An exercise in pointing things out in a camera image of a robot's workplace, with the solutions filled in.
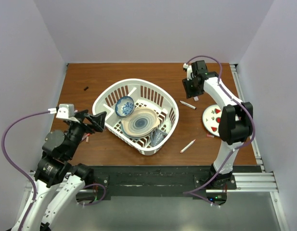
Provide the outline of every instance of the plate with red pattern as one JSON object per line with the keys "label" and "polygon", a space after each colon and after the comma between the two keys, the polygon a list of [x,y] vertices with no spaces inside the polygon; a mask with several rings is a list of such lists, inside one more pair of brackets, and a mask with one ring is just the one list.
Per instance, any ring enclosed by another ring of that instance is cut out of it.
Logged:
{"label": "plate with red pattern", "polygon": [[203,124],[207,131],[214,136],[219,135],[219,123],[221,120],[222,111],[218,105],[211,105],[203,112]]}

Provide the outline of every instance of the cable clip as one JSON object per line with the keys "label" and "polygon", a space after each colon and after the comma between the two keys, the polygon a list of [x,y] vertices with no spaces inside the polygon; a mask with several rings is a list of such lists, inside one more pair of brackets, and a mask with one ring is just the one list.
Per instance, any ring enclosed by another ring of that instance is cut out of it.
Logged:
{"label": "cable clip", "polygon": [[56,114],[57,113],[56,107],[49,108],[48,111],[50,112],[50,114]]}
{"label": "cable clip", "polygon": [[189,67],[189,65],[188,64],[183,64],[182,67],[183,67],[183,69],[186,69],[187,70],[188,67]]}

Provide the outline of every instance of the lavender wall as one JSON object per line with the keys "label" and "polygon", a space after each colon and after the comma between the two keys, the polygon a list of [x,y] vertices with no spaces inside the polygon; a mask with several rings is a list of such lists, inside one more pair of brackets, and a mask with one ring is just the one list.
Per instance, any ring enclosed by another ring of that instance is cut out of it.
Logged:
{"label": "lavender wall", "polygon": [[[56,106],[65,64],[33,0],[0,0],[0,140],[4,129],[27,114]],[[7,152],[26,171],[36,168],[52,116],[16,125]],[[0,148],[0,230],[15,223],[25,178]]]}
{"label": "lavender wall", "polygon": [[273,0],[34,0],[66,62],[238,62]]}
{"label": "lavender wall", "polygon": [[265,167],[297,231],[297,0],[274,1],[238,67]]}

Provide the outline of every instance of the plastic basket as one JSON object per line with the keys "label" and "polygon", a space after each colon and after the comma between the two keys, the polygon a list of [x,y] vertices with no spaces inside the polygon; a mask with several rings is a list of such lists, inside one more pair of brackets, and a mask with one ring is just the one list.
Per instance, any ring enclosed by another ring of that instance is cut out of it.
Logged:
{"label": "plastic basket", "polygon": [[[150,146],[150,135],[132,139],[121,131],[121,118],[115,113],[115,104],[126,95],[133,98],[136,107],[148,107],[158,114],[160,125],[157,129],[165,131],[168,135],[157,146]],[[106,89],[92,107],[94,115],[102,111],[107,112],[105,126],[108,130],[143,155],[153,155],[162,147],[175,130],[179,117],[177,104],[165,90],[153,83],[135,78],[119,81]]]}

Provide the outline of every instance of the blue patterned bowl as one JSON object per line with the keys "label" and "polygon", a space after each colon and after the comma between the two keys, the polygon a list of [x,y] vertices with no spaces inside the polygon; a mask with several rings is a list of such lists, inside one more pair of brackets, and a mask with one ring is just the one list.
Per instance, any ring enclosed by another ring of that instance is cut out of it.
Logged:
{"label": "blue patterned bowl", "polygon": [[120,98],[115,105],[115,113],[120,117],[127,117],[134,111],[134,101],[130,96]]}

